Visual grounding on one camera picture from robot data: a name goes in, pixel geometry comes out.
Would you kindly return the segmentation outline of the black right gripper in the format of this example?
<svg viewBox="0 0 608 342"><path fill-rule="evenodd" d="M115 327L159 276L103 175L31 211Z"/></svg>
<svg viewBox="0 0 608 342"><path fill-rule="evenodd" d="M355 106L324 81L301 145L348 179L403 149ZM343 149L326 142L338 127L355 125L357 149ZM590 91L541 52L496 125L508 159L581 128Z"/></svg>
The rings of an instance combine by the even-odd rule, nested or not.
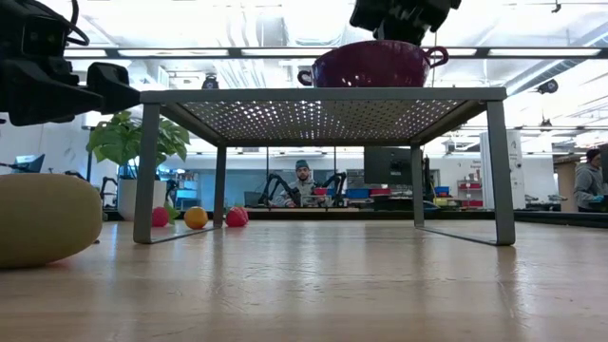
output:
<svg viewBox="0 0 608 342"><path fill-rule="evenodd" d="M355 0L350 24L374 30L378 41L405 41L421 46L428 32L436 31L451 10L457 10L462 0ZM396 20L415 28L381 27L383 21Z"/></svg>

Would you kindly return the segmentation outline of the purple colander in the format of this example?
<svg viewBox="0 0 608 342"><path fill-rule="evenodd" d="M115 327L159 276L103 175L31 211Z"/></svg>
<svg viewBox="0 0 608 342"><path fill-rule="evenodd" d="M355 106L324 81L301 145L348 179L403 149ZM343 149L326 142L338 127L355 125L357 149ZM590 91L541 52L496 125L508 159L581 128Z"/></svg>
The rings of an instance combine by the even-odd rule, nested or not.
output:
<svg viewBox="0 0 608 342"><path fill-rule="evenodd" d="M422 87L431 69L446 64L445 47L377 40L348 44L317 58L297 80L314 87Z"/></svg>

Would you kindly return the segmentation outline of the white banner stand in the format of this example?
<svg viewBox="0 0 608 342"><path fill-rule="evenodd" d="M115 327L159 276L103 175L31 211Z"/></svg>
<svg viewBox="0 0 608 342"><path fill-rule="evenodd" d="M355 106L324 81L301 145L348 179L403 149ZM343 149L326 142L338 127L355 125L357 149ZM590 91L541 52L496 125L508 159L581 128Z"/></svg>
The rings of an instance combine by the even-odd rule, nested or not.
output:
<svg viewBox="0 0 608 342"><path fill-rule="evenodd" d="M508 165L509 171L499 170L500 174L508 174L511 186L511 198L514 209L525 208L525 189L523 173L523 152L521 145L521 132L507 130ZM484 209L494 209L493 174L490 157L490 143L487 132L480 134L481 153L481 182Z"/></svg>

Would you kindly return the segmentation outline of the green plant in white pot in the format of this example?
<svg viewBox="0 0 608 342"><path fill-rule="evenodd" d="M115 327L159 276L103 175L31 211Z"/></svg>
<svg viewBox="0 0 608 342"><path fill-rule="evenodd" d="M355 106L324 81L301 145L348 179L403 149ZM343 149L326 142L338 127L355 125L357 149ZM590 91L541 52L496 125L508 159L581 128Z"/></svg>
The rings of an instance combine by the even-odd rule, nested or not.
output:
<svg viewBox="0 0 608 342"><path fill-rule="evenodd" d="M142 121L142 118L134 117L130 111L116 113L108 121L98 122L86 146L86 150L94 155L97 162L111 161L119 166L117 208L127 221L135 218ZM185 161L186 145L189 143L189 132L185 128L160 118L156 168L174 155Z"/></svg>

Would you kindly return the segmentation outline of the small orange fruit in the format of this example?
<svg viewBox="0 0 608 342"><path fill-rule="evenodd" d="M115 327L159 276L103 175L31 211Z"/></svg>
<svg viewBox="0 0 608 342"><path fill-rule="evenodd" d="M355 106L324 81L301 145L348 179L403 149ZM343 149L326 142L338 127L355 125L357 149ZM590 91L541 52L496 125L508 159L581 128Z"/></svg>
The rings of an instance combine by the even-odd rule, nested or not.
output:
<svg viewBox="0 0 608 342"><path fill-rule="evenodd" d="M209 218L207 212L202 207L194 206L186 210L183 220L188 228L202 230Z"/></svg>

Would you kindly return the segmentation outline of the small tilted computer screen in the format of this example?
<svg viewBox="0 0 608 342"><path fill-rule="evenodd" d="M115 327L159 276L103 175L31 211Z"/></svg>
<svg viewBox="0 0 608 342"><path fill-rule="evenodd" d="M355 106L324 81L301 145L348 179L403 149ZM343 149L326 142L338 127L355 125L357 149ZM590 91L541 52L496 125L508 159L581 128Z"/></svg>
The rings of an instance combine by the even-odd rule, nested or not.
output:
<svg viewBox="0 0 608 342"><path fill-rule="evenodd" d="M45 154L17 156L14 160L14 173L39 173L42 169Z"/></svg>

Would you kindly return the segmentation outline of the grey perforated metal shelf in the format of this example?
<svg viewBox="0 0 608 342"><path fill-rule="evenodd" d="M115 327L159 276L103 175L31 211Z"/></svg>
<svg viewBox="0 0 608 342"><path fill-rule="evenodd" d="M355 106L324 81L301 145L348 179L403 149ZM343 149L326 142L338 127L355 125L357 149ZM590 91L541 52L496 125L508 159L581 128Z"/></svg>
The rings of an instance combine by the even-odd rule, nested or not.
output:
<svg viewBox="0 0 608 342"><path fill-rule="evenodd" d="M410 146L414 225L424 226L421 146L486 113L493 174L494 246L516 241L503 87L320 87L144 91L133 239L151 244L159 120L217 149L215 227L223 224L230 147Z"/></svg>

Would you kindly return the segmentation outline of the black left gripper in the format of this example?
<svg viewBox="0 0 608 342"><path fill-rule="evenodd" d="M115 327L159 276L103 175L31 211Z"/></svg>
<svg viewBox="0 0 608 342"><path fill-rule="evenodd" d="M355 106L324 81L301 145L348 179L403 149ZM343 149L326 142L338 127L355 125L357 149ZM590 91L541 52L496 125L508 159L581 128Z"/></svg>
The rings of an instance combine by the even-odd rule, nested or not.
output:
<svg viewBox="0 0 608 342"><path fill-rule="evenodd" d="M69 19L39 0L0 0L0 112L15 126L69 122L99 109L114 114L140 104L140 91L129 84L123 66L95 62L87 71L87 89L79 85L68 45L87 47L78 27L78 0L69 0Z"/></svg>

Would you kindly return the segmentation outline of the wooden cabinet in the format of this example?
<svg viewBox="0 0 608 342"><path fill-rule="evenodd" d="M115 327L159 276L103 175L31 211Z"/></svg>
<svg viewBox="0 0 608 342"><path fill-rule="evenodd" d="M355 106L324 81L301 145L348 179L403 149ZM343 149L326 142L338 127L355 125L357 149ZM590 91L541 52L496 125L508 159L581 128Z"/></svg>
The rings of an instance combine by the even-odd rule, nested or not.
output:
<svg viewBox="0 0 608 342"><path fill-rule="evenodd" d="M575 213L578 211L574 197L576 167L580 163L580 156L559 156L554 159L554 169L558 175L559 194L565 197L561 203L562 212Z"/></svg>

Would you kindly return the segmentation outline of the person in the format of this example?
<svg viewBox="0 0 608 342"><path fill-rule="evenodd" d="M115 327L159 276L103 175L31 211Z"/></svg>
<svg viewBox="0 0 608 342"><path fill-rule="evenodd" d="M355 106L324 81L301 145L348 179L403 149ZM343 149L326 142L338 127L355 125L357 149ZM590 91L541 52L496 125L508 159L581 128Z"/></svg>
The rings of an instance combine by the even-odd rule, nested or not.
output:
<svg viewBox="0 0 608 342"><path fill-rule="evenodd" d="M586 152L586 162L575 169L574 197L580 212L602 211L608 185L604 182L601 169L601 153L598 148Z"/></svg>
<svg viewBox="0 0 608 342"><path fill-rule="evenodd" d="M317 183L314 181L311 168L305 160L295 162L294 182L289 184L289 188L295 192L297 200L293 199L286 190L283 190L273 200L273 206L277 207L329 207L333 200L328 197L319 197L314 193Z"/></svg>

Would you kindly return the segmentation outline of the black monitor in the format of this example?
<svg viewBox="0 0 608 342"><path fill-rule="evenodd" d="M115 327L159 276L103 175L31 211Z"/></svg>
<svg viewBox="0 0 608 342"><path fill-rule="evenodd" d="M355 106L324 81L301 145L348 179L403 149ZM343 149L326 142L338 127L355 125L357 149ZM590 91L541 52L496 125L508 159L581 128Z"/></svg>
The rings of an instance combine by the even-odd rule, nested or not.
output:
<svg viewBox="0 0 608 342"><path fill-rule="evenodd" d="M364 181L367 184L412 185L410 150L365 146Z"/></svg>

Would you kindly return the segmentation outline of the long ceiling light fixture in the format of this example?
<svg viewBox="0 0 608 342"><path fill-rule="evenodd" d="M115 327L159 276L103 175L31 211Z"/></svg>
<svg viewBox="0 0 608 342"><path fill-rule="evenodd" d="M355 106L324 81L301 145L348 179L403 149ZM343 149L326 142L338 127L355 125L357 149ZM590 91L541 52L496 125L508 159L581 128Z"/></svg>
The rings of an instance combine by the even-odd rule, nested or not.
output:
<svg viewBox="0 0 608 342"><path fill-rule="evenodd" d="M331 47L192 47L192 48L68 48L68 59L311 59L331 51ZM450 58L525 60L608 60L608 47L447 47Z"/></svg>

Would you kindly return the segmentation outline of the brown kiwi fruit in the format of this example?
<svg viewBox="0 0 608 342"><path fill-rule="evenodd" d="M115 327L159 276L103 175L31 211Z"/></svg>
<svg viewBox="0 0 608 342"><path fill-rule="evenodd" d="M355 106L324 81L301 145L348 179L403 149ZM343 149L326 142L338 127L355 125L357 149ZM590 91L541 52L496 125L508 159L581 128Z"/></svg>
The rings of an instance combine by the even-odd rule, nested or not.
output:
<svg viewBox="0 0 608 342"><path fill-rule="evenodd" d="M101 198L88 182L61 174L0 176L0 269L76 255L102 227Z"/></svg>

